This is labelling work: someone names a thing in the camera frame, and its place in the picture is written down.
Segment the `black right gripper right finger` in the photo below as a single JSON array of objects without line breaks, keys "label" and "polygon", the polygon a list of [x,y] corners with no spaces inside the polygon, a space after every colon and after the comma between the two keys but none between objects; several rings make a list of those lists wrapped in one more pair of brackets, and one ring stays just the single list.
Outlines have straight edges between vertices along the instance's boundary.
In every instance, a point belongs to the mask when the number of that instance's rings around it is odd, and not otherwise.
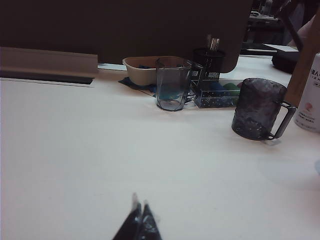
[{"label": "black right gripper right finger", "polygon": [[161,233],[147,200],[144,202],[141,223],[138,230],[139,240],[161,240]]}]

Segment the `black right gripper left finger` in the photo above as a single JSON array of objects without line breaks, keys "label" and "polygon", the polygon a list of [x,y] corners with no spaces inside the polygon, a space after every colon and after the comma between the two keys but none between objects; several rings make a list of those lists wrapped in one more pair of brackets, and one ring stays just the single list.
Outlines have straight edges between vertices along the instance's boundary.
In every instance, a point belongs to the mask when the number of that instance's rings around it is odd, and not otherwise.
[{"label": "black right gripper left finger", "polygon": [[135,240],[142,222],[142,204],[136,192],[132,194],[131,210],[113,240]]}]

